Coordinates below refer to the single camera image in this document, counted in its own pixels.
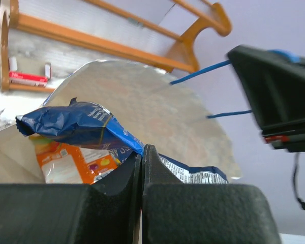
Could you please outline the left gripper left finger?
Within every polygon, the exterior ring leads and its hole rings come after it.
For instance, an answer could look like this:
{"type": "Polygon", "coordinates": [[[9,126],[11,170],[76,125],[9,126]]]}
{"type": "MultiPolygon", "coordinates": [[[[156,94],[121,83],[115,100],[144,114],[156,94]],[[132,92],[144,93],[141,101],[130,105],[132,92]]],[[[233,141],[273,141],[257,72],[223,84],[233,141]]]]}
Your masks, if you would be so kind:
{"type": "Polygon", "coordinates": [[[0,184],[0,243],[137,243],[141,156],[92,185],[0,184]]]}

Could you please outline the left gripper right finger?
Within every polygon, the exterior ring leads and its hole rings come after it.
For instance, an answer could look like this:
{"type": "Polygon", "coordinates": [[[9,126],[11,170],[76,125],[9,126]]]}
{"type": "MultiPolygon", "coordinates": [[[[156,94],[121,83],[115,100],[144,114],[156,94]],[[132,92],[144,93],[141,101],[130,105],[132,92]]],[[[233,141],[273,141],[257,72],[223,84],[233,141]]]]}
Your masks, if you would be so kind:
{"type": "Polygon", "coordinates": [[[184,184],[147,145],[143,159],[143,243],[280,243],[261,190],[240,184],[184,184]]]}

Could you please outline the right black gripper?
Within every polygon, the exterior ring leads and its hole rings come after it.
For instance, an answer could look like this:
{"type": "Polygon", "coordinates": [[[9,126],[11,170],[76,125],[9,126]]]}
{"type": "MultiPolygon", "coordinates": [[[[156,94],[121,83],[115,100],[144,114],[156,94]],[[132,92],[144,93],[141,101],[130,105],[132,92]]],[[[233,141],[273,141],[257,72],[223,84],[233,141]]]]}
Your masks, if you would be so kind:
{"type": "Polygon", "coordinates": [[[305,57],[240,45],[227,54],[265,143],[305,153],[305,57]]]}

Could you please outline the orange Fox's candy packet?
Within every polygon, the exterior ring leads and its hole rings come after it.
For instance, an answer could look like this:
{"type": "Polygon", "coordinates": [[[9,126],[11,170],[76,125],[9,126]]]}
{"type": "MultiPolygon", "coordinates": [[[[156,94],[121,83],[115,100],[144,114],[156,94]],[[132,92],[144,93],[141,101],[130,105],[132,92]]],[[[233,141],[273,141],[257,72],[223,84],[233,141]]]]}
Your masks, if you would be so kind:
{"type": "Polygon", "coordinates": [[[80,148],[43,136],[29,136],[47,184],[94,184],[121,161],[107,150],[80,148]]]}

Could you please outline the blue snack packet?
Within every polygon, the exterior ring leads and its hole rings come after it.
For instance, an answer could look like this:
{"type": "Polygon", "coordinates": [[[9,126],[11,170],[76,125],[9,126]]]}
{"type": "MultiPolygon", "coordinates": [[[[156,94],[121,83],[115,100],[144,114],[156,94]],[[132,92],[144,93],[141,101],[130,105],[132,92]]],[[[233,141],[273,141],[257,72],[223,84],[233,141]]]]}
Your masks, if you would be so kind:
{"type": "Polygon", "coordinates": [[[16,117],[25,137],[43,136],[80,148],[107,150],[121,161],[132,152],[143,155],[143,143],[129,133],[105,107],[72,98],[68,106],[41,107],[16,117]]]}

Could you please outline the blue checkered paper bag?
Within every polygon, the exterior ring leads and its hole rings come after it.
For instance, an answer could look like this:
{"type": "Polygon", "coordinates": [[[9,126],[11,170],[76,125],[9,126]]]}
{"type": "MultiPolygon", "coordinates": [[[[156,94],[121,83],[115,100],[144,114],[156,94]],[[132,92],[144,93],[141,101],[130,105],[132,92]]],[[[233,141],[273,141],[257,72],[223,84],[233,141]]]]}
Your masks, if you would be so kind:
{"type": "Polygon", "coordinates": [[[216,166],[229,180],[242,172],[232,144],[201,98],[173,76],[123,60],[83,65],[52,93],[0,93],[0,183],[43,183],[31,142],[15,117],[43,106],[66,106],[72,98],[100,104],[144,144],[188,166],[216,166]]]}

